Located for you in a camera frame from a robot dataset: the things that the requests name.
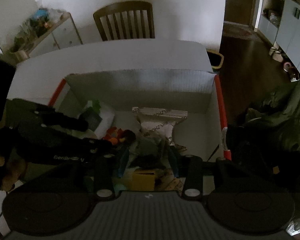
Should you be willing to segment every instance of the red tape edge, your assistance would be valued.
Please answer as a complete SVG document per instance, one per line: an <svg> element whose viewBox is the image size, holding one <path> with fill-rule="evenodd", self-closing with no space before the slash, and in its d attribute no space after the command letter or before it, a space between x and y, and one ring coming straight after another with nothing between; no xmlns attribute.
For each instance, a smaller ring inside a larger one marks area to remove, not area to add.
<svg viewBox="0 0 300 240"><path fill-rule="evenodd" d="M63 90L64 86L66 85L67 81L63 78L60 82L60 84L58 85L56 91L53 93L48 106L54 106L54 104L56 103L58 96L60 95L61 91Z"/></svg>
<svg viewBox="0 0 300 240"><path fill-rule="evenodd" d="M214 82L216 84L216 91L217 91L217 99L218 99L218 107L219 107L219 115L220 115L220 125L221 125L221 130L223 130L225 127L228 126L228 123L227 123L227 117L226 117L225 103L223 102L223 95L222 95L222 89L221 89L219 75L215 75ZM223 156L226 159L231 160L231 151L223 151Z"/></svg>

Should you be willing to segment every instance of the dark floor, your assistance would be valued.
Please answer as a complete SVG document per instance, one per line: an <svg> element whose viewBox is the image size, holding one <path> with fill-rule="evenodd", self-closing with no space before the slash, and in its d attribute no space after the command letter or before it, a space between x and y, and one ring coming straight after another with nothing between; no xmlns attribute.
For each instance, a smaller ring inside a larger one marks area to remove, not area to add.
<svg viewBox="0 0 300 240"><path fill-rule="evenodd" d="M235 124L252 101L290 82L282 63L268 52L268 46L258 41L222 37L220 53L225 58L219 75L228 123Z"/></svg>
<svg viewBox="0 0 300 240"><path fill-rule="evenodd" d="M222 36L263 42L251 28L235 24L223 24Z"/></svg>

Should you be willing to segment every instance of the cabinet handle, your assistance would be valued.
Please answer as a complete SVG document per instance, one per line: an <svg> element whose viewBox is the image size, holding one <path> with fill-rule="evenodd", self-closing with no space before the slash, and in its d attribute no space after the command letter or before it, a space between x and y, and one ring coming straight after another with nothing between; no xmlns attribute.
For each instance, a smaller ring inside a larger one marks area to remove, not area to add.
<svg viewBox="0 0 300 240"><path fill-rule="evenodd" d="M300 9L298 9L297 7L295 7L293 9L293 16L299 20L299 18L300 18Z"/></svg>
<svg viewBox="0 0 300 240"><path fill-rule="evenodd" d="M299 20L300 18L300 9L298 9L298 12L297 12L297 19Z"/></svg>

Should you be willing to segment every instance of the gray ribbed platform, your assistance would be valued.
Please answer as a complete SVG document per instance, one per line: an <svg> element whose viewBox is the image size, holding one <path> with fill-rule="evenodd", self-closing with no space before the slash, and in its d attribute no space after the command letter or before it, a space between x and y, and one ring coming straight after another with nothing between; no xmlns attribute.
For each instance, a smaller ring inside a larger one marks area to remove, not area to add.
<svg viewBox="0 0 300 240"><path fill-rule="evenodd" d="M85 222L66 233L34 237L12 232L6 240L285 240L285 231L271 236L243 236L213 221L199 202L182 200L176 192L123 192L99 203Z"/></svg>

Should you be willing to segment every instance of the small cardboard box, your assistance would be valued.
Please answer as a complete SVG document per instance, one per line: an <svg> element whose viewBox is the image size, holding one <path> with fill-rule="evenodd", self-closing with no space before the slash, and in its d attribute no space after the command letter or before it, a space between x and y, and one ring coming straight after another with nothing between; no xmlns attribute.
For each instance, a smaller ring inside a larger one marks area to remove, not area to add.
<svg viewBox="0 0 300 240"><path fill-rule="evenodd" d="M132 174L131 190L154 191L155 180L163 174L162 170L136 169Z"/></svg>

